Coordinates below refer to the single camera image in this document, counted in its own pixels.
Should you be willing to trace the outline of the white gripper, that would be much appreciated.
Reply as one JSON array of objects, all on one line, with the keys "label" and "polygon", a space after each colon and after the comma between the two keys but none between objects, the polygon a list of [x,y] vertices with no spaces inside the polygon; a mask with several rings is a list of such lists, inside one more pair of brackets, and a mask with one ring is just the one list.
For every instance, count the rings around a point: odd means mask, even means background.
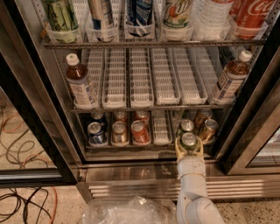
[{"label": "white gripper", "polygon": [[182,178],[185,175],[200,175],[206,176],[206,164],[202,157],[204,154],[204,145],[201,139],[197,136],[197,146],[192,152],[196,156],[186,156],[187,151],[180,145],[180,138],[175,140],[175,152],[178,160],[178,176]]}]

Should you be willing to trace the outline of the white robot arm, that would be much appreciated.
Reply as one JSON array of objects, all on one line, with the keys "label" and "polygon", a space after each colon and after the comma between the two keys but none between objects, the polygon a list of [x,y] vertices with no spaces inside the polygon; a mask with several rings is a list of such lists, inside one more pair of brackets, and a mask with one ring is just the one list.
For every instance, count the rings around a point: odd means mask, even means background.
[{"label": "white robot arm", "polygon": [[178,224],[225,224],[216,205],[207,194],[206,164],[203,150],[188,155],[175,140],[180,190],[176,206]]}]

